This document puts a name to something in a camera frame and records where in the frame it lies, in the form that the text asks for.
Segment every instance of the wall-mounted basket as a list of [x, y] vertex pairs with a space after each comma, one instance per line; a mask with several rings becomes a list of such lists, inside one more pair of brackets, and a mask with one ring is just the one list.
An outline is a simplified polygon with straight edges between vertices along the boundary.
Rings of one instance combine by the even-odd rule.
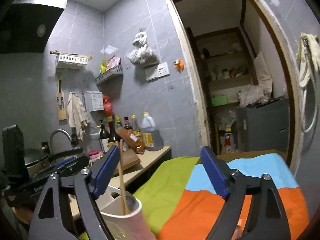
[[110, 80], [112, 78], [122, 76], [122, 75], [123, 75], [122, 65], [118, 65], [116, 67], [113, 67], [113, 68], [106, 70], [105, 73], [98, 76], [96, 78], [96, 84], [99, 85], [99, 84], [105, 82], [106, 80]]
[[82, 69], [88, 64], [88, 58], [76, 55], [59, 54], [56, 57], [56, 68]]

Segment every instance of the table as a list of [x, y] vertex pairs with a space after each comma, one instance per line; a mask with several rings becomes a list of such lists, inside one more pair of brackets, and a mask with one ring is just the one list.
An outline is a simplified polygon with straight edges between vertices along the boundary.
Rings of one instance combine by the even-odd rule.
[[[171, 149], [170, 146], [164, 146], [159, 151], [151, 152], [146, 150], [144, 154], [138, 155], [141, 162], [124, 171], [124, 174], [123, 174], [124, 185], [128, 186], [143, 172], [145, 172], [153, 164], [155, 164], [157, 160], [159, 160], [162, 156], [164, 156], [167, 152], [169, 152], [170, 149]], [[110, 180], [109, 185], [119, 188], [120, 187], [119, 176], [113, 177]], [[70, 208], [71, 208], [73, 219], [76, 220], [80, 218], [77, 201], [73, 198], [70, 198]]]

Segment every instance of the orange fabric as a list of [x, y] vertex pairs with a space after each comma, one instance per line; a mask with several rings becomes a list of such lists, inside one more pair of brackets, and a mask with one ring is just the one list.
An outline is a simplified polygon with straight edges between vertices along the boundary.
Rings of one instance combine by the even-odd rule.
[[[278, 190], [287, 214], [291, 239], [296, 240], [308, 225], [308, 210], [300, 188]], [[251, 196], [245, 196], [240, 214], [243, 229]], [[214, 225], [224, 200], [206, 190], [198, 192], [184, 190], [175, 211], [157, 235], [158, 240], [204, 240]]]

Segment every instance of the green box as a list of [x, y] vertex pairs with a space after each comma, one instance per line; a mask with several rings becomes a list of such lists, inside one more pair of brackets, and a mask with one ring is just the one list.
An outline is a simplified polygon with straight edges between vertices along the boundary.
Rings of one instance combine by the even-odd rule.
[[228, 103], [227, 96], [211, 98], [212, 106], [222, 106], [222, 105], [226, 105], [227, 103]]

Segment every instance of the metal bolt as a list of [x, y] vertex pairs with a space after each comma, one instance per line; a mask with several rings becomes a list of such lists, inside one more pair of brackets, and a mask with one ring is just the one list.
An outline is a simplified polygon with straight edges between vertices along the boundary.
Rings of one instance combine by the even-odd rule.
[[88, 168], [84, 168], [80, 172], [82, 175], [87, 175], [90, 172], [90, 170]]
[[270, 175], [269, 174], [263, 174], [263, 179], [265, 179], [265, 180], [271, 180], [271, 177], [270, 177]]
[[240, 171], [235, 170], [231, 173], [233, 176], [238, 176], [240, 174]]
[[57, 176], [57, 174], [51, 174], [50, 175], [50, 179], [56, 179], [58, 176]]

